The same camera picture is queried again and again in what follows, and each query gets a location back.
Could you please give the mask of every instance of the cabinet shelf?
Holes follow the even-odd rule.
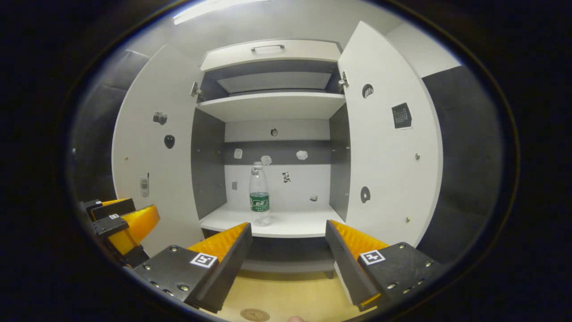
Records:
[[[281,92],[225,97],[199,103],[197,108],[224,122],[328,120],[344,103],[342,94]]]
[[[325,223],[329,219],[341,221],[336,211],[325,205],[312,210],[272,209],[272,223],[266,227],[252,226],[254,237],[308,238],[325,236]],[[251,210],[222,205],[201,219],[201,228],[223,231],[251,221]]]

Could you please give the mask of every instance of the drawer handle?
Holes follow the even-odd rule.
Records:
[[[251,48],[251,51],[252,51],[252,52],[255,52],[255,51],[256,51],[256,48],[274,47],[274,46],[278,46],[278,47],[280,47],[280,49],[284,49],[284,45],[265,45],[265,46],[252,47],[252,48]]]

